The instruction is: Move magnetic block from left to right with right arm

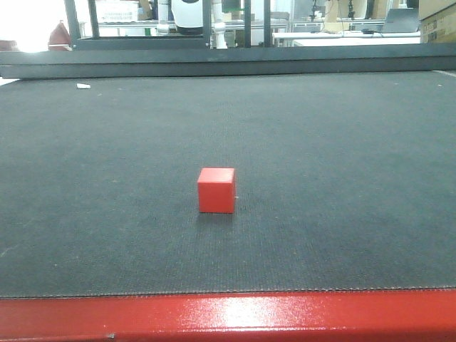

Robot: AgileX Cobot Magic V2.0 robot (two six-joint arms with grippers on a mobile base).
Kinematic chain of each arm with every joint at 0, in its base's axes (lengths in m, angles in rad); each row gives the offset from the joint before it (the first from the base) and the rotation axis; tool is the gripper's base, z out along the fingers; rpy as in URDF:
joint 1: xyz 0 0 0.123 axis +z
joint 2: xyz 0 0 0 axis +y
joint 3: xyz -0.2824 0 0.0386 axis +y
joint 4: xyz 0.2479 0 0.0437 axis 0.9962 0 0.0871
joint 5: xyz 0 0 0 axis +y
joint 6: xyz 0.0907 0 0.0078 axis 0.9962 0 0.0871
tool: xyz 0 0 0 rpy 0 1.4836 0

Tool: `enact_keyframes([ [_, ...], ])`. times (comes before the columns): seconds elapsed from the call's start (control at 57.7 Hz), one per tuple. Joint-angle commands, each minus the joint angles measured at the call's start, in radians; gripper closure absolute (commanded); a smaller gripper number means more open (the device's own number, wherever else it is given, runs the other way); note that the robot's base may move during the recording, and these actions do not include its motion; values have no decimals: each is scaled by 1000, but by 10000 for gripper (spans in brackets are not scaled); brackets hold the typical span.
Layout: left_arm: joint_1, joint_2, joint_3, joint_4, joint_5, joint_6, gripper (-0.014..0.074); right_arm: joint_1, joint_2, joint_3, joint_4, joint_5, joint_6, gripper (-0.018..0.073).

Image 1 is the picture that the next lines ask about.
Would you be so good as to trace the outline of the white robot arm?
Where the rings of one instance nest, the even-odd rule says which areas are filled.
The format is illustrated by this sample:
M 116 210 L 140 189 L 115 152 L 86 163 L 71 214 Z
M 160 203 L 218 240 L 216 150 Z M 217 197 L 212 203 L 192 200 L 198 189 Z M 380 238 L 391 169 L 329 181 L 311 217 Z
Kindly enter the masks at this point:
M 211 0 L 211 10 L 213 15 L 213 30 L 215 37 L 216 49 L 228 49 L 225 40 L 226 26 L 223 20 L 222 1 Z

